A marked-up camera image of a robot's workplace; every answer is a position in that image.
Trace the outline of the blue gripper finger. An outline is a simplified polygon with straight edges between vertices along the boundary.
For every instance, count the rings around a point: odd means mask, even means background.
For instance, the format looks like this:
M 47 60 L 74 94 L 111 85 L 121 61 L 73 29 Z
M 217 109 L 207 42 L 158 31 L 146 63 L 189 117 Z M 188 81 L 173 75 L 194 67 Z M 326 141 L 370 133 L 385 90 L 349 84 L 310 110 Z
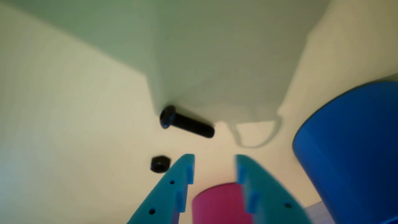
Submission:
M 249 156 L 235 156 L 237 183 L 243 191 L 245 211 L 254 224 L 310 224 L 295 198 Z
M 188 186 L 194 182 L 195 155 L 184 154 L 165 173 L 128 224 L 177 224 L 185 212 Z

